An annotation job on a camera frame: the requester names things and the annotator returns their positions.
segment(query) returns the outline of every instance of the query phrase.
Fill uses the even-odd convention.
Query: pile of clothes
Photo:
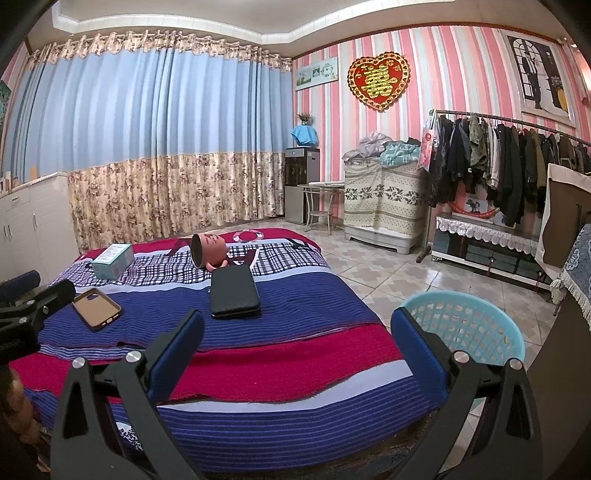
[[[408,141],[394,141],[389,136],[374,132],[359,140],[355,150],[343,155],[346,164],[377,160],[383,167],[398,167],[417,161],[421,150],[421,142],[415,138]]]

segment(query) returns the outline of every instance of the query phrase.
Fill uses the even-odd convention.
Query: cabinet door
[[[27,202],[7,210],[6,222],[16,275],[37,270],[41,276],[41,285],[45,285],[47,274],[37,245],[31,204]]]
[[[78,257],[67,188],[61,176],[31,186],[33,225],[50,282]]]
[[[8,238],[5,206],[6,202],[0,199],[0,283],[16,277]]]

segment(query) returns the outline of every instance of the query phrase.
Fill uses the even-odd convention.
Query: floral curtain
[[[80,252],[283,214],[283,154],[143,158],[71,172]]]

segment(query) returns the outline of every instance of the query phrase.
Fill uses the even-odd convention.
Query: black phone case
[[[215,319],[258,313],[261,304],[250,266],[228,265],[214,270],[209,306]]]

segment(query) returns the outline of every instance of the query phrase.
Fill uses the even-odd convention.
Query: potted plant
[[[311,125],[314,121],[314,117],[312,117],[312,114],[309,112],[300,112],[297,114],[297,116],[300,119],[302,125]]]

